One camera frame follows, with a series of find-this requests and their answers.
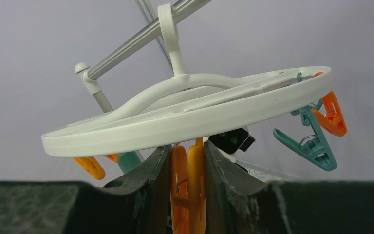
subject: white background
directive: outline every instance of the white background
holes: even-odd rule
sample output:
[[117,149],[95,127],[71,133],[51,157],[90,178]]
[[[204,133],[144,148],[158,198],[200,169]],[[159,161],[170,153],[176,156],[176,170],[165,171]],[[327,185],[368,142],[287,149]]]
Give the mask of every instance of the white background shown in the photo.
[[[167,2],[151,0],[154,8]],[[95,181],[72,159],[46,155],[40,135],[101,113],[74,66],[96,65],[145,24],[133,0],[0,1],[0,180],[102,186],[122,174],[99,157],[107,176]],[[342,138],[325,133],[338,168],[325,172],[273,138],[273,128],[295,139],[311,134],[290,114],[250,126],[257,142],[242,160],[298,178],[374,180],[374,1],[213,0],[178,29],[190,73],[332,67],[348,127]],[[152,42],[100,83],[117,108],[171,75]]]

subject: orange clothespin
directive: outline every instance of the orange clothespin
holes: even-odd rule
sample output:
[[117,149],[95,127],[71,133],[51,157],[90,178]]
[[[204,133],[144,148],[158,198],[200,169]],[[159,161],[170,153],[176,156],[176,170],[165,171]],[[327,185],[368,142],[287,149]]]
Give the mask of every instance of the orange clothespin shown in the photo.
[[[105,157],[113,162],[118,161],[118,154],[105,155]],[[75,157],[74,160],[94,179],[102,180],[105,177],[105,170],[101,167],[95,157]]]
[[204,234],[206,183],[203,139],[196,139],[188,155],[183,146],[171,151],[171,218],[175,234]]
[[[318,72],[315,74],[315,77],[321,74],[323,73]],[[322,101],[326,109],[325,114],[322,114],[317,110],[312,110],[319,124],[322,128],[326,129],[329,133],[335,136],[344,136],[347,132],[347,128],[335,93],[331,91],[322,98]]]

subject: metal rod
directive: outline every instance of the metal rod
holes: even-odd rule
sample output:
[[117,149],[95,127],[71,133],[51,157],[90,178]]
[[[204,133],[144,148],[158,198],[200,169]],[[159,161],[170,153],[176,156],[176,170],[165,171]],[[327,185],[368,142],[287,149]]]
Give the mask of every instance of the metal rod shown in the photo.
[[[184,20],[210,1],[211,0],[179,0],[173,5],[174,23],[179,23]],[[158,18],[155,18],[151,23],[141,29],[141,31],[132,36],[94,68],[89,70],[88,77],[92,80],[97,80],[101,75],[143,48],[159,35],[161,35],[160,23],[158,22]]]
[[94,95],[95,100],[98,102],[99,107],[101,107],[102,111],[104,113],[113,111],[114,109],[112,108],[110,102],[107,100],[105,97],[104,93],[101,91],[98,91]]
[[[146,19],[147,23],[151,23],[155,18],[157,18],[157,15],[155,14],[149,0],[135,0],[135,1],[137,2],[138,7],[143,13],[144,18]],[[163,37],[162,36],[157,37],[157,42],[158,42],[158,46],[160,46],[161,51],[166,57],[167,62],[170,65],[170,68],[172,68],[170,55],[168,54],[168,51],[164,44]]]

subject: clothespin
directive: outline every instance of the clothespin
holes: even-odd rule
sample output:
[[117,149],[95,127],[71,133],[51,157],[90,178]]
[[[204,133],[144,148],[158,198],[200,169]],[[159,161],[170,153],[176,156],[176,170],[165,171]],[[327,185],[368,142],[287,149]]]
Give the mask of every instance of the clothespin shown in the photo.
[[120,154],[120,157],[117,159],[117,163],[122,172],[125,174],[141,164],[140,158],[142,158],[141,155],[139,156],[135,151],[125,152]]
[[322,98],[326,113],[322,114],[318,110],[313,110],[313,114],[318,119],[319,124],[329,133],[342,137],[346,134],[347,128],[342,112],[333,91]]
[[196,139],[186,154],[183,146],[171,151],[171,219],[175,234],[204,234],[206,184],[203,139]]
[[287,146],[293,152],[309,160],[311,163],[324,169],[325,171],[336,169],[337,163],[335,157],[318,121],[312,113],[312,109],[310,107],[302,107],[300,112],[304,114],[310,122],[309,124],[315,133],[314,135],[306,136],[300,142],[296,142],[279,129],[274,129],[273,135],[278,141]]
[[[118,154],[105,155],[105,157],[113,162],[118,161]],[[105,170],[101,167],[95,157],[75,157],[74,160],[94,179],[102,180],[105,177]]]

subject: round hanger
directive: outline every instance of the round hanger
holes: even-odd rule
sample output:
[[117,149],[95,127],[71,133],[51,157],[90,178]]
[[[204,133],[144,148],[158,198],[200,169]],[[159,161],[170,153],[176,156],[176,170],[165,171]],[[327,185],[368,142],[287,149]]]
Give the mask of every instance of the round hanger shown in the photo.
[[[108,155],[206,137],[301,108],[332,89],[331,69],[323,66],[243,78],[186,74],[172,17],[159,11],[158,18],[174,77],[140,92],[115,111],[43,134],[47,154]],[[303,82],[297,82],[298,72]],[[314,77],[317,72],[323,74]]]

